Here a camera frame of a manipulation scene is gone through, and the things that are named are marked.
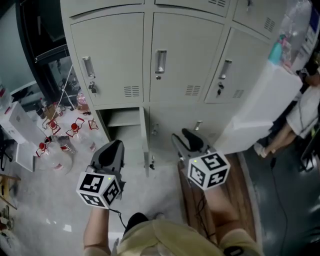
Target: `gray floor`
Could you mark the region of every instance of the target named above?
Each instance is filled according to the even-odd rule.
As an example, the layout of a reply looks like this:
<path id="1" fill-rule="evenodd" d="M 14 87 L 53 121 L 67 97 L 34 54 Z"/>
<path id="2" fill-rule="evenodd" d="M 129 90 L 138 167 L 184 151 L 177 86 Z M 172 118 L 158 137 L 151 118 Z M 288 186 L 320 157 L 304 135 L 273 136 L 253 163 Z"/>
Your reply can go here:
<path id="1" fill-rule="evenodd" d="M 15 223 L 13 232 L 7 232 L 11 248 L 0 236 L 0 247 L 8 256 L 82 255 L 83 232 L 91 208 L 77 195 L 76 186 L 79 173 L 85 170 L 90 160 L 90 155 L 78 154 L 67 175 L 43 170 L 38 162 L 33 173 L 16 163 L 12 165 L 11 173 L 16 173 L 21 181 L 13 199 L 17 211 L 10 210 Z M 136 212 L 150 217 L 163 212 L 168 219 L 183 223 L 182 192 L 175 166 L 150 170 L 149 178 L 143 167 L 127 166 L 121 173 L 127 183 L 122 200 L 115 201 L 112 208 L 122 212 L 125 224 Z M 123 232 L 118 215 L 111 212 L 111 239 Z"/>
<path id="2" fill-rule="evenodd" d="M 281 256 L 299 255 L 304 245 L 315 239 L 310 236 L 310 230 L 320 226 L 320 173 L 317 166 L 311 172 L 299 172 L 299 156 L 290 146 L 275 155 L 274 181 L 270 156 L 266 159 L 258 157 L 253 148 L 243 155 L 258 201 L 265 255 L 281 255 L 283 241 Z M 281 204 L 287 215 L 287 230 Z"/>

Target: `gray locker cabinet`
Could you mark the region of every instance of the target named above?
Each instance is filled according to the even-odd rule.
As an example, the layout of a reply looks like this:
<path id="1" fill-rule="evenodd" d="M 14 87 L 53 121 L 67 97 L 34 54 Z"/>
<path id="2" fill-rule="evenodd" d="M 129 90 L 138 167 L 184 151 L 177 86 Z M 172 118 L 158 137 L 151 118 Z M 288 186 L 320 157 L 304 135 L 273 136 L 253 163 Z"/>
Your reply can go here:
<path id="1" fill-rule="evenodd" d="M 238 0 L 233 20 L 272 38 L 284 18 L 286 0 Z"/>
<path id="2" fill-rule="evenodd" d="M 93 105 L 143 102 L 143 13 L 89 19 L 71 32 Z"/>
<path id="3" fill-rule="evenodd" d="M 269 55 L 270 45 L 231 29 L 205 103 L 236 103 L 255 85 Z"/>
<path id="4" fill-rule="evenodd" d="M 236 111 L 237 106 L 234 104 L 151 106 L 150 161 L 154 156 L 155 167 L 176 163 L 179 157 L 171 142 L 172 133 L 184 140 L 181 133 L 182 128 L 193 130 L 197 126 L 197 122 L 202 122 L 198 132 L 213 145 Z"/>
<path id="5" fill-rule="evenodd" d="M 230 0 L 155 0 L 155 4 L 186 7 L 225 17 Z"/>
<path id="6" fill-rule="evenodd" d="M 145 0 L 65 0 L 65 7 L 68 16 L 72 17 L 102 8 L 144 3 Z"/>
<path id="7" fill-rule="evenodd" d="M 197 17 L 155 13 L 151 102 L 196 102 L 216 54 L 223 25 Z"/>

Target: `white shelf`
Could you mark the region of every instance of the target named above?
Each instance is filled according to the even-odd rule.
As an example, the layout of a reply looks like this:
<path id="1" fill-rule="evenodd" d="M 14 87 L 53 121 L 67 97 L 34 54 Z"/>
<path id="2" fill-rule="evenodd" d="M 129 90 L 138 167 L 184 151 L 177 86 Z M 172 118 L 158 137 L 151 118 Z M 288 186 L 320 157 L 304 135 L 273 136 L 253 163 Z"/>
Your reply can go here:
<path id="1" fill-rule="evenodd" d="M 138 126 L 140 125 L 139 108 L 137 109 L 113 109 L 108 127 Z"/>
<path id="2" fill-rule="evenodd" d="M 114 131 L 111 133 L 111 136 L 113 136 L 112 139 L 121 140 L 124 144 L 125 150 L 142 150 L 140 125 L 119 126 L 111 129 L 114 129 Z"/>

